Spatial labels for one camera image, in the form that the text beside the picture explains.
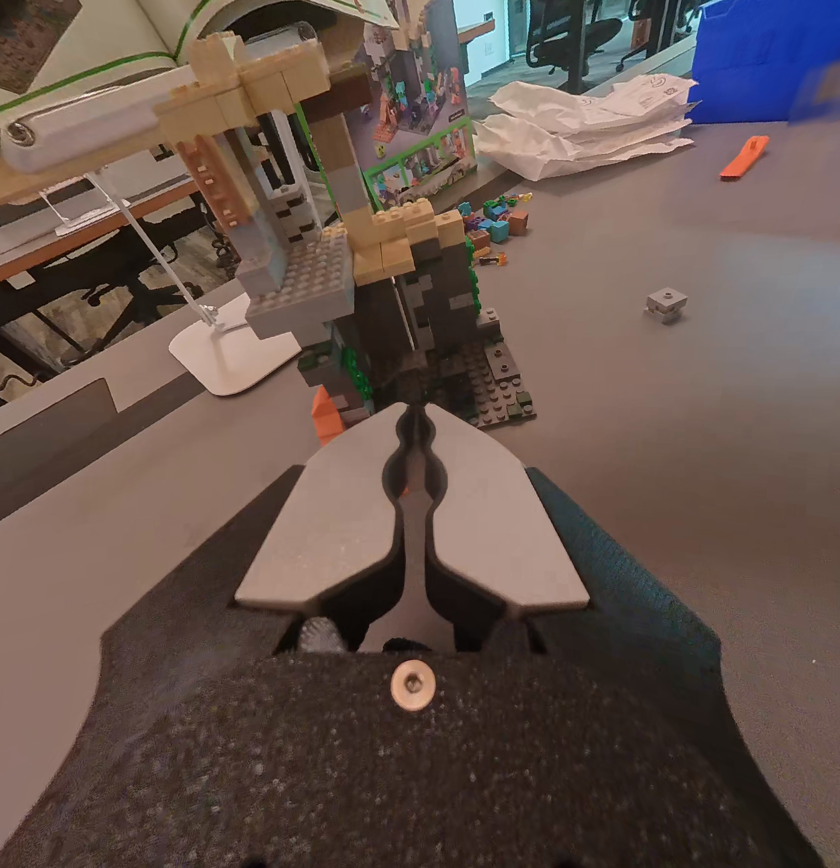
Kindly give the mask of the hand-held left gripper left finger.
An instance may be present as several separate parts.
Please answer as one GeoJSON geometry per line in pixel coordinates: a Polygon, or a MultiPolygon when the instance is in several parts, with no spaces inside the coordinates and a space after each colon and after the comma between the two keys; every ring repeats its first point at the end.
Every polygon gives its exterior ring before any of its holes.
{"type": "Polygon", "coordinates": [[[251,609],[324,616],[350,650],[400,600],[405,584],[408,407],[393,404],[309,459],[234,600],[251,609]]]}

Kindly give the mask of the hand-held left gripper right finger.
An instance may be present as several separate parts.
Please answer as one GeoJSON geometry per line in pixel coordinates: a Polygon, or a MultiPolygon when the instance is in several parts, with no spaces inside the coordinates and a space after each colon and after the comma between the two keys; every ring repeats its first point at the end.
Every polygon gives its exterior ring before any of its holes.
{"type": "Polygon", "coordinates": [[[425,592],[459,649],[479,649],[501,622],[588,607],[588,590],[514,454],[426,405],[424,456],[425,592]]]}

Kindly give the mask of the toy brick castle model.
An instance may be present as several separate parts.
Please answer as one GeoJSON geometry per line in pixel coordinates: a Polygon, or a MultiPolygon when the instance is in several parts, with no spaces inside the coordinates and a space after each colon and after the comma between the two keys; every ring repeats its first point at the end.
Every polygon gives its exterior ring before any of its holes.
{"type": "Polygon", "coordinates": [[[500,321],[481,305],[459,212],[426,199],[371,206],[344,116],[369,94],[366,73],[332,70],[306,24],[267,57],[228,31],[197,40],[189,61],[195,82],[154,107],[160,132],[239,255],[246,324],[259,341],[298,342],[322,443],[398,399],[432,400],[478,428],[534,418],[500,321]],[[264,188],[246,129],[274,110],[305,117],[334,225],[306,233],[293,209],[306,200],[264,188]]]}

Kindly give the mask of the brick building instruction booklet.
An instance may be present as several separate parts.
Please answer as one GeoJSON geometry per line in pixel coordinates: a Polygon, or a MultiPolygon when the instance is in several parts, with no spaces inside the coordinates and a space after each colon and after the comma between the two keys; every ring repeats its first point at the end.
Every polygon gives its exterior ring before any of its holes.
{"type": "Polygon", "coordinates": [[[244,38],[304,20],[396,27],[381,1],[0,1],[0,127],[49,103],[187,62],[197,38],[244,38]]]}

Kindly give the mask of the grey adjacent desk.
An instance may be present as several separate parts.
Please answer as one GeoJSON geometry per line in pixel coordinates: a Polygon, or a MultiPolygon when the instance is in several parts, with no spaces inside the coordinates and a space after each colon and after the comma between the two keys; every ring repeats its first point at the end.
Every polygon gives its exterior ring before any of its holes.
{"type": "MultiPolygon", "coordinates": [[[[130,211],[136,219],[141,219],[171,207],[197,191],[190,178],[177,178],[167,186],[162,184],[156,189],[146,190],[132,198],[130,211]]],[[[5,226],[0,229],[0,281],[70,254],[109,236],[126,225],[125,216],[121,212],[116,212],[66,235],[59,236],[50,226],[47,232],[21,241],[16,241],[11,233],[11,231],[21,232],[21,229],[14,228],[16,224],[5,226]]]]}

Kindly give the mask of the pile of colourful loose bricks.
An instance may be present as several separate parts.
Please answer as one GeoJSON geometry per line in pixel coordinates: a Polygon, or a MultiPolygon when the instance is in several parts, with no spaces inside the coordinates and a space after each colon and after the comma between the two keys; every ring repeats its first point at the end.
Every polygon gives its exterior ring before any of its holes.
{"type": "Polygon", "coordinates": [[[457,205],[465,229],[466,245],[474,266],[505,266],[505,245],[529,230],[529,212],[524,208],[532,192],[505,193],[473,209],[465,201],[457,205]]]}

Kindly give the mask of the green toy brick set box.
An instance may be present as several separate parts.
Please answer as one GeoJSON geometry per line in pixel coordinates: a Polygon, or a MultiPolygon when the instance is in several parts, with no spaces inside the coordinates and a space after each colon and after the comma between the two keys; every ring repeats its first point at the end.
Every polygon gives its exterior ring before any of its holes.
{"type": "Polygon", "coordinates": [[[430,198],[477,168],[450,1],[388,1],[393,26],[366,24],[356,60],[370,101],[346,114],[374,207],[430,198]]]}

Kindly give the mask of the orange brick separator tool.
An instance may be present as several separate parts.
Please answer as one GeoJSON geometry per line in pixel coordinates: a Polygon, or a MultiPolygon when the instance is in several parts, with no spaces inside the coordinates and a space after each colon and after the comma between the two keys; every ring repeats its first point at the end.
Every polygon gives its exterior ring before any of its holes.
{"type": "Polygon", "coordinates": [[[742,179],[762,157],[769,143],[770,136],[751,136],[740,149],[740,153],[719,173],[718,178],[723,182],[742,179]]]}

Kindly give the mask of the wooden white book stand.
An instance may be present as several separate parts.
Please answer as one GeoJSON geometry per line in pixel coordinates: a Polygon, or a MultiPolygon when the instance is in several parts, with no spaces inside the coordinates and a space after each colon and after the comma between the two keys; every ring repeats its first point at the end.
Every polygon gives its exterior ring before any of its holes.
{"type": "Polygon", "coordinates": [[[332,61],[310,24],[255,38],[197,40],[190,71],[173,70],[37,109],[0,131],[0,204],[87,177],[165,267],[197,321],[168,351],[214,396],[246,392],[302,348],[338,340],[354,313],[353,255],[345,230],[317,229],[292,242],[245,132],[273,113],[292,114],[330,89],[332,61]],[[106,167],[155,145],[182,159],[241,256],[239,294],[222,307],[191,296],[108,180],[106,167]]]}

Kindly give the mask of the blue plastic storage bin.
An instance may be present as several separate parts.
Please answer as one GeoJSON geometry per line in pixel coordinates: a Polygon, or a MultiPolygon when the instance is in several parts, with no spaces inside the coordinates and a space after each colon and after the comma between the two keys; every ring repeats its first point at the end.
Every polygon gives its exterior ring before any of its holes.
{"type": "Polygon", "coordinates": [[[700,13],[695,124],[840,118],[840,1],[718,1],[700,13]]]}

